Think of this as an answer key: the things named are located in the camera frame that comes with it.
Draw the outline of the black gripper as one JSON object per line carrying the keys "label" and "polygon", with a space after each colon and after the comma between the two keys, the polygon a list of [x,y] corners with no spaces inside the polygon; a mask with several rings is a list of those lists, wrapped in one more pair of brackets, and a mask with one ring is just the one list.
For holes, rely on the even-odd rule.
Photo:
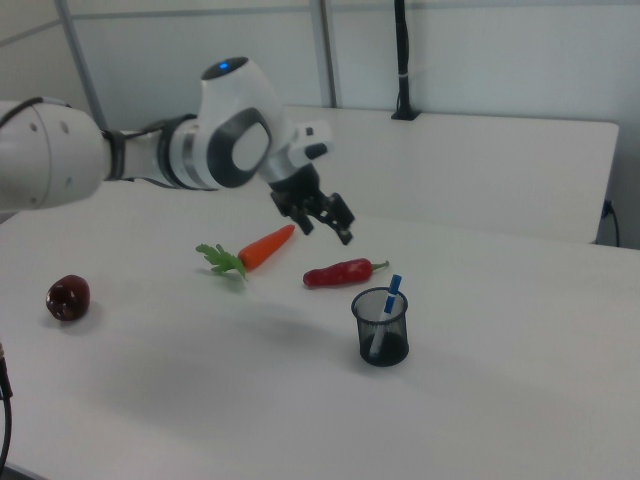
{"label": "black gripper", "polygon": [[312,164],[300,168],[289,178],[270,182],[269,186],[279,213],[295,223],[304,235],[313,230],[307,216],[312,215],[330,227],[343,245],[352,241],[354,214],[338,193],[325,195],[320,190],[320,176]]}

